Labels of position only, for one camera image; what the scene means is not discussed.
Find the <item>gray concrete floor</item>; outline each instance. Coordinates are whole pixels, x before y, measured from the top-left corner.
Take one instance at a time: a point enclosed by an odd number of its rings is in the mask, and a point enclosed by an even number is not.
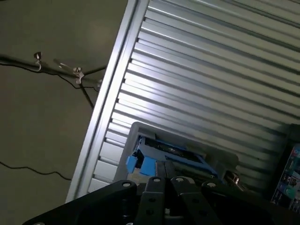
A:
[[[42,51],[85,70],[108,62],[126,0],[0,1],[0,53],[33,60]],[[91,109],[57,76],[0,66],[0,161],[71,178]],[[103,73],[92,77],[100,79]],[[97,93],[88,90],[92,101]],[[69,181],[0,165],[0,223],[18,225],[64,203]]]

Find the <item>bolt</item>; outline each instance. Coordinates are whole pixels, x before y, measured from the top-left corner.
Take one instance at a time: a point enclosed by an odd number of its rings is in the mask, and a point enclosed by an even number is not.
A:
[[[73,71],[74,72],[77,72],[77,73],[80,73],[81,72],[81,67],[75,67],[74,69],[73,69]]]
[[[43,53],[42,52],[36,52],[36,53],[34,53],[33,57],[36,60],[40,61],[42,59],[42,57],[43,57]]]
[[[182,178],[176,178],[176,180],[178,181],[178,182],[182,182],[183,181],[183,179]]]
[[[210,187],[210,188],[214,188],[216,186],[216,184],[214,184],[214,183],[208,183],[207,186]]]
[[[123,187],[129,187],[131,185],[131,183],[123,183],[122,185],[123,185]]]

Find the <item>black metal bracket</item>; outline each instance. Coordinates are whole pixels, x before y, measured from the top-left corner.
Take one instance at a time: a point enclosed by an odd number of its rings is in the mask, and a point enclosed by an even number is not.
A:
[[[165,178],[151,177],[142,194],[134,225],[162,225],[165,216]]]
[[[206,181],[202,184],[202,194],[211,204],[218,204],[213,210],[223,221],[230,219],[228,211],[236,216],[230,224],[240,224],[238,218],[246,219],[249,224],[258,222],[262,224],[287,225],[300,223],[300,216],[288,209],[276,206],[267,200],[249,192],[238,191],[222,183]]]
[[[195,184],[191,184],[184,177],[174,177],[171,179],[171,183],[182,202],[180,205],[182,205],[184,217],[189,219],[190,224],[222,224]]]
[[[121,180],[30,219],[23,225],[120,224],[130,216],[128,209],[132,209],[132,216],[135,216],[135,202],[126,201],[135,195],[136,184]]]

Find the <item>black wire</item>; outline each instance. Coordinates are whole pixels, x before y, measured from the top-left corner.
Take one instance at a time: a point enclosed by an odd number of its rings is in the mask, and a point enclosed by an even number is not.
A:
[[[57,76],[60,77],[61,79],[63,79],[64,81],[68,82],[69,84],[71,84],[73,88],[75,88],[75,89],[80,89],[80,88],[81,88],[81,87],[76,87],[76,86],[73,85],[70,81],[68,81],[66,78],[62,77],[61,75],[58,75],[58,74],[57,74]]]
[[[90,71],[85,72],[84,75],[94,74],[94,73],[99,72],[101,70],[105,70],[106,68],[107,68],[107,65],[99,67],[99,68],[96,68],[96,69],[92,69]]]
[[[0,63],[0,65],[1,66],[5,66],[5,67],[17,67],[17,68],[20,68],[20,69],[25,69],[27,71],[36,73],[36,74],[45,73],[45,74],[49,74],[49,75],[56,75],[56,74],[51,74],[51,73],[48,73],[48,72],[43,72],[42,70],[40,70],[40,71],[34,71],[34,70],[28,69],[26,67],[18,66],[18,65],[11,65],[11,64],[5,64],[5,63]]]
[[[36,171],[35,169],[32,169],[30,167],[27,167],[27,166],[21,166],[21,167],[12,167],[12,166],[8,166],[6,165],[5,163],[3,162],[0,162],[0,164],[2,164],[3,166],[9,168],[9,169],[13,169],[13,170],[19,170],[19,169],[28,169],[28,170],[31,170],[35,173],[38,173],[40,175],[50,175],[50,174],[54,174],[56,173],[57,175],[59,175],[62,179],[65,179],[65,180],[71,180],[70,178],[67,178],[67,177],[64,177],[63,175],[61,175],[59,172],[57,171],[54,171],[54,172],[39,172],[39,171]]]
[[[83,86],[83,83],[82,83],[82,82],[79,84],[79,87],[81,88],[81,90],[82,90],[82,92],[83,92],[83,94],[84,94],[86,100],[88,100],[88,102],[89,102],[91,108],[94,109],[94,104],[93,104],[92,100],[90,99],[88,93],[87,93],[86,90],[84,89],[84,86]]]

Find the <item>ribbed metal surface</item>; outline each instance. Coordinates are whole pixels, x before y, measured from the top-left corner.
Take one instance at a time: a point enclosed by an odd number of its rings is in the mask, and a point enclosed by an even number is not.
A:
[[[242,181],[266,188],[300,121],[300,7],[271,2],[153,0],[145,13],[139,2],[81,182],[113,180],[140,121],[235,153]]]

